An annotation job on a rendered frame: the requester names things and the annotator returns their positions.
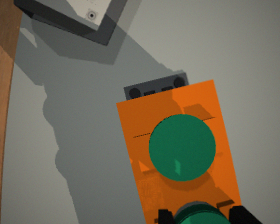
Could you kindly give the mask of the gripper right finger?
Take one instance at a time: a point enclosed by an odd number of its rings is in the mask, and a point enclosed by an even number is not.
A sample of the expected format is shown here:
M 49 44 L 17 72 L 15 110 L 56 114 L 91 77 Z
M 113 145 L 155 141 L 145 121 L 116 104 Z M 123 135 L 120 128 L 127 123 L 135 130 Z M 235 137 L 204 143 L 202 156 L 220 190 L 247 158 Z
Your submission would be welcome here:
M 262 224 L 242 205 L 230 208 L 229 222 L 231 224 Z

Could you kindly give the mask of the white push-button panel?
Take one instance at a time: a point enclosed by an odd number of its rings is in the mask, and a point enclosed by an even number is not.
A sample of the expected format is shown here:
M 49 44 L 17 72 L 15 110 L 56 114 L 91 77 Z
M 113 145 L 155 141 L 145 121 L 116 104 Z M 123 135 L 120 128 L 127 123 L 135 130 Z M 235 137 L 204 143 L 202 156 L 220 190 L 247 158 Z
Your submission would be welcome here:
M 32 19 L 107 46 L 126 2 L 127 0 L 14 0 L 14 5 Z

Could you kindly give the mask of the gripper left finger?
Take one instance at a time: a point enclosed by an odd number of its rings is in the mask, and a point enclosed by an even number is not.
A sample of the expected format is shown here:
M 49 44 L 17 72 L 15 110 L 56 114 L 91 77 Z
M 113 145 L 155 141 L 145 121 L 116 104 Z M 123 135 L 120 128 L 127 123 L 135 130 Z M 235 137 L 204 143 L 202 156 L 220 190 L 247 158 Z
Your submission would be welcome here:
M 168 209 L 158 209 L 158 224 L 175 224 L 172 212 Z

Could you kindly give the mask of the orange rectangular plate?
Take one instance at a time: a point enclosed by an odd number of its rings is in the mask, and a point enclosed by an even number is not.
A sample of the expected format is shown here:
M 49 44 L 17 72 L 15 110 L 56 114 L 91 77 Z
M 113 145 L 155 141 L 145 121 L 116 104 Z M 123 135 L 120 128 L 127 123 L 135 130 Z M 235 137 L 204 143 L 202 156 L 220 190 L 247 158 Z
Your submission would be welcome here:
M 158 224 L 158 209 L 207 202 L 229 220 L 241 199 L 225 125 L 213 80 L 116 103 L 146 224 Z M 188 114 L 204 121 L 214 134 L 216 154 L 210 168 L 191 181 L 173 181 L 160 174 L 149 156 L 149 139 L 163 119 Z

